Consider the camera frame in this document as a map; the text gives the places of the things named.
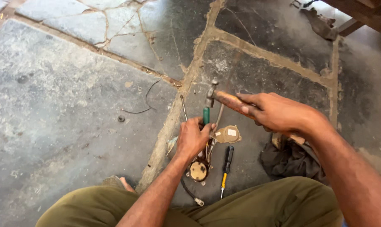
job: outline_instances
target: hammer head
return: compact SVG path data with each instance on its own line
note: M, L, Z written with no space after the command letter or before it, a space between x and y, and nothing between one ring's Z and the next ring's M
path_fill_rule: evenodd
M210 88L208 89L208 92L206 93L205 106L208 108L213 108L213 104L214 104L213 93L217 85L218 85L218 80L216 79L212 80L212 84L210 85Z

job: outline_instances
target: white label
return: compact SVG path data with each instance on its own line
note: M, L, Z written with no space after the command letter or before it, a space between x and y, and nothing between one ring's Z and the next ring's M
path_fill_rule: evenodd
M233 129L229 129L227 134L230 135L230 136L237 136L237 131L235 131Z

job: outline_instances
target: screwdriver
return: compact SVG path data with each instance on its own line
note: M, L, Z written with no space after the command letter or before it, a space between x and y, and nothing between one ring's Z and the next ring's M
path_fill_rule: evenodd
M227 174L230 173L230 165L231 165L231 160L233 159L233 152L234 152L234 147L233 146L228 146L226 150L226 159L223 167L223 182L221 183L221 196L220 199L223 198L223 192L224 188L226 188L226 179L227 179Z

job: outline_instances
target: olive green pants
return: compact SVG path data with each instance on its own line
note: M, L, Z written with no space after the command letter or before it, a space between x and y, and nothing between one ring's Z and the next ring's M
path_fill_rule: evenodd
M78 189L49 208L36 227L114 227L138 197L110 186ZM342 213L332 189L305 177L249 188L202 208L169 209L164 222L165 227L341 225Z

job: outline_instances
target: foot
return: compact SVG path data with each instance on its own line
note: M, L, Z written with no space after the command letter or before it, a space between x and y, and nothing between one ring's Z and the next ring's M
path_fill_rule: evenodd
M126 179L124 177L119 178L119 180L122 182L123 187L125 187L127 191L136 193L136 191L126 182Z

